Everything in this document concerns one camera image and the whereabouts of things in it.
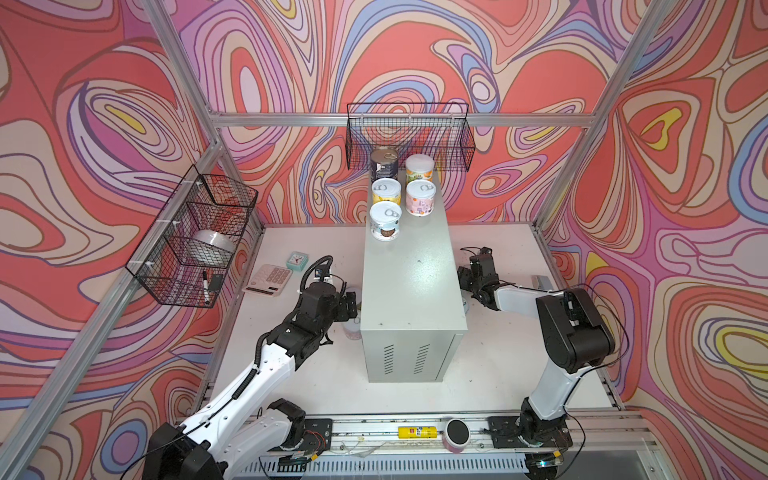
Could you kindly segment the pink labelled tin can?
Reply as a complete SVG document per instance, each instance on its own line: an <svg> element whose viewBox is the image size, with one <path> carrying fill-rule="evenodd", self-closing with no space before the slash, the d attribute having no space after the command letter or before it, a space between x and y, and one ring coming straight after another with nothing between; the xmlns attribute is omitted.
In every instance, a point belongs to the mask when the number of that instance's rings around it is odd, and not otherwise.
<svg viewBox="0 0 768 480"><path fill-rule="evenodd" d="M434 209L436 187L430 180L416 179L406 186L406 210L414 216L428 216Z"/></svg>

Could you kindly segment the white labelled tin can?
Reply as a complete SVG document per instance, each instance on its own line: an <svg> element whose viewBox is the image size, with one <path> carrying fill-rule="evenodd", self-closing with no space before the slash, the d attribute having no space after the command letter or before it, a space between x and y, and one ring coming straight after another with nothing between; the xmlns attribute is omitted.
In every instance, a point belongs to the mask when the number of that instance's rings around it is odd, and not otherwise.
<svg viewBox="0 0 768 480"><path fill-rule="evenodd" d="M372 205L369 212L370 230L380 241L392 241L399 234L402 216L400 206L392 201L380 201Z"/></svg>

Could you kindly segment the green orange labelled can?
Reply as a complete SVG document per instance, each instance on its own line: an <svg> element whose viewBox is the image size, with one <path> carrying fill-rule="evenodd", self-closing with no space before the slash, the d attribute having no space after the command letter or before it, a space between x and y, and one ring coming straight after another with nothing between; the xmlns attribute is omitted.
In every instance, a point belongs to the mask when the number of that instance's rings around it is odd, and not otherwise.
<svg viewBox="0 0 768 480"><path fill-rule="evenodd" d="M405 168L408 183L415 180L430 181L433 176L435 161L426 154L413 154L405 160Z"/></svg>

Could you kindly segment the yellow labelled tin can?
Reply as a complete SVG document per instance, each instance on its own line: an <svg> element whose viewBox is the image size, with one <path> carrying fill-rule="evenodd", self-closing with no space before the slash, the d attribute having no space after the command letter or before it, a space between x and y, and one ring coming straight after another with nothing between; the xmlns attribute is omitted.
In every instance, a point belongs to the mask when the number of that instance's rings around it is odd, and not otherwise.
<svg viewBox="0 0 768 480"><path fill-rule="evenodd" d="M371 185L372 203L392 202L401 204L402 186L401 183L392 178L381 178L375 180Z"/></svg>

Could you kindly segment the blue labelled tin can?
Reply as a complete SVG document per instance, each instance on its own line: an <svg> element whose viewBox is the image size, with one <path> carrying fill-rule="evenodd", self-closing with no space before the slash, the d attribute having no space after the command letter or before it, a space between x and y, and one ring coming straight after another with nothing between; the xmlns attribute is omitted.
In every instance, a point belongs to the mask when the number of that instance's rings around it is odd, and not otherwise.
<svg viewBox="0 0 768 480"><path fill-rule="evenodd" d="M371 181L379 179L397 179L399 154L390 147L376 147L370 155Z"/></svg>

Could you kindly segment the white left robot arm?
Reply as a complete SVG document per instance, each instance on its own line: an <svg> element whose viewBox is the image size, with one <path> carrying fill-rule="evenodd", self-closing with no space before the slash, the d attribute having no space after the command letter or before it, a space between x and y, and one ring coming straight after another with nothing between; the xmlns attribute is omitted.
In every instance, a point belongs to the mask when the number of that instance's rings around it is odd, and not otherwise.
<svg viewBox="0 0 768 480"><path fill-rule="evenodd" d="M144 456L145 479L232 479L274 448L302 444L305 412L267 399L320 347L337 322L358 313L356 294L316 281L300 290L282 322L256 342L253 362L180 425L162 424Z"/></svg>

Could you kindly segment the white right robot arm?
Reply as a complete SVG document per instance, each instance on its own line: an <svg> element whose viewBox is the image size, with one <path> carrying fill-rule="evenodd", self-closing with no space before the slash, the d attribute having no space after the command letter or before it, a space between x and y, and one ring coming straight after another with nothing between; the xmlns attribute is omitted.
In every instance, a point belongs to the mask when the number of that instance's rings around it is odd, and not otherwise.
<svg viewBox="0 0 768 480"><path fill-rule="evenodd" d="M581 379L604 365L616 340L583 288L541 290L502 280L493 250L465 247L469 265L457 269L460 289L484 307L538 320L548 363L516 421L519 441L540 447L563 434L566 406Z"/></svg>

